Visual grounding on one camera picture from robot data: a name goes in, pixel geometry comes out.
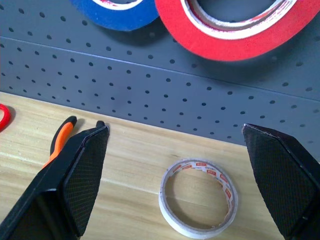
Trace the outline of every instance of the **red tape roll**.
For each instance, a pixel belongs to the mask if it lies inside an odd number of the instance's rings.
[[[226,27],[214,28],[207,19],[203,19],[201,11],[195,9],[197,0],[155,0],[160,18],[175,40],[194,54],[218,61],[240,61],[271,51],[296,35],[320,11],[320,0],[281,0],[279,2],[282,4],[281,7],[264,12],[269,14],[274,11],[273,15],[265,18],[265,14],[260,14],[244,21],[252,23],[264,18],[254,27],[245,30],[228,30]],[[272,19],[279,15],[285,4],[291,4],[287,12],[277,20]],[[270,26],[263,30],[263,26],[266,26],[268,21]],[[230,25],[240,26],[244,22],[230,23]],[[246,34],[254,28],[255,33]]]

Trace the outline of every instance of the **white tape roll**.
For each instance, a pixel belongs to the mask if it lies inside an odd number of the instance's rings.
[[[218,226],[209,229],[199,229],[182,222],[169,208],[166,197],[166,183],[170,177],[185,169],[198,169],[212,175],[222,185],[223,192],[228,203],[228,212],[224,221]],[[192,158],[183,159],[169,167],[162,177],[159,192],[159,206],[164,219],[180,234],[193,239],[209,239],[217,236],[225,230],[235,219],[238,209],[238,194],[229,176],[218,166],[208,160]]]

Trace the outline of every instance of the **blue tape roll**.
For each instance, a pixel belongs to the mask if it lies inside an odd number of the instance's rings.
[[[70,0],[96,24],[118,31],[132,31],[148,25],[159,14],[154,0],[136,0],[127,4],[109,0]]]

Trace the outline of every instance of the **gray pegboard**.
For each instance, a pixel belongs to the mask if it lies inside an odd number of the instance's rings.
[[[263,56],[216,62],[182,48],[159,19],[116,32],[67,0],[0,5],[3,92],[237,144],[253,123],[295,136],[320,160],[319,14]]]

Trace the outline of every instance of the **wood grain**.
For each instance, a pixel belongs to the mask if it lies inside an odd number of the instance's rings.
[[[233,224],[216,240],[281,240],[256,185],[247,149],[227,142],[153,127],[47,102],[0,93],[13,112],[0,132],[0,221],[49,158],[51,140],[69,116],[75,132],[110,125],[99,193],[82,239],[184,240],[163,218],[158,205],[161,178],[182,158],[204,158],[222,167],[236,185],[239,209]],[[223,219],[227,205],[219,185],[206,174],[182,171],[169,185],[175,213],[207,228]]]

